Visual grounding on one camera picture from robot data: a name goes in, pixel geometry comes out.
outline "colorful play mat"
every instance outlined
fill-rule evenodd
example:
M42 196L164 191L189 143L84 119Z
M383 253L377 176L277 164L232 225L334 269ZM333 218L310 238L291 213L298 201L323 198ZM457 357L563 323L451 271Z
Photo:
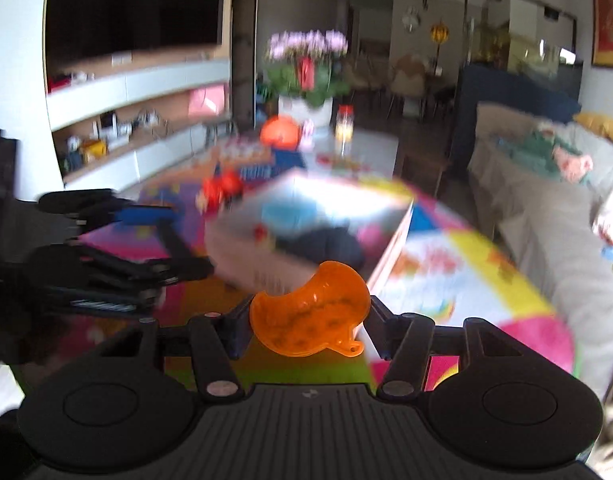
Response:
M205 160L182 170L164 173L142 190L140 202L175 205L184 212L178 232L198 254L205 254L204 219L195 207L202 178L223 168L238 168L246 189L294 167L341 174L365 186L412 194L413 221L405 249L379 295L395 314L418 312L438 324L462 326L467 317L482 317L536 350L564 370L574 368L574 345L566 326L513 265L486 238L432 198L349 164L333 167L321 156L279 152L258 144L232 140L216 147ZM106 226L84 237L86 242L123 258L144 260L165 255L150 228ZM163 305L155 312L162 326L185 324L202 312L227 312L248 293L217 277L171 286ZM82 354L126 325L125 321L72 317L53 366ZM375 386L388 363L363 338L365 352L347 358L324 350L303 358L273 353L255 338L243 359L234 362L245 386L253 383L349 383ZM166 371L193 388L190 359L169 358ZM433 358L427 388L457 371L457 358Z

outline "yellow lantern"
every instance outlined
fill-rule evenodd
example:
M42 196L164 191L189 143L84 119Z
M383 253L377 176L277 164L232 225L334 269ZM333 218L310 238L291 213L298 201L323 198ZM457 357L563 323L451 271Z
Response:
M436 23L430 28L430 39L438 45L448 41L448 27L446 27L442 20L439 20L439 23Z

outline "yellow pillow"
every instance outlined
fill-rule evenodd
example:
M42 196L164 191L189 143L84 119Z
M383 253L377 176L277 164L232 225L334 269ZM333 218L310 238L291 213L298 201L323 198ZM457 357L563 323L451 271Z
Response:
M613 142L613 119L589 112L581 112L573 116L573 120L577 124L584 126L589 132L596 134L599 137L605 137Z

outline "potted plant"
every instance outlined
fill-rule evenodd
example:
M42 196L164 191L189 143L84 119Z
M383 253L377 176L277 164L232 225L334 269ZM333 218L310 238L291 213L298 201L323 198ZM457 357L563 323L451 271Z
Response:
M269 89L279 96L278 112L298 123L310 119L315 126L331 122L333 97L349 93L341 79L340 59L349 44L344 34L329 30L284 32L269 40Z

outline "pink bag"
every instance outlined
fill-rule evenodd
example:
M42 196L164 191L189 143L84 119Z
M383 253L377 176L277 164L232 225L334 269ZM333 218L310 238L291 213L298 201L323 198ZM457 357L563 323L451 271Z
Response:
M190 91L189 117L217 117L226 107L226 88L214 85Z

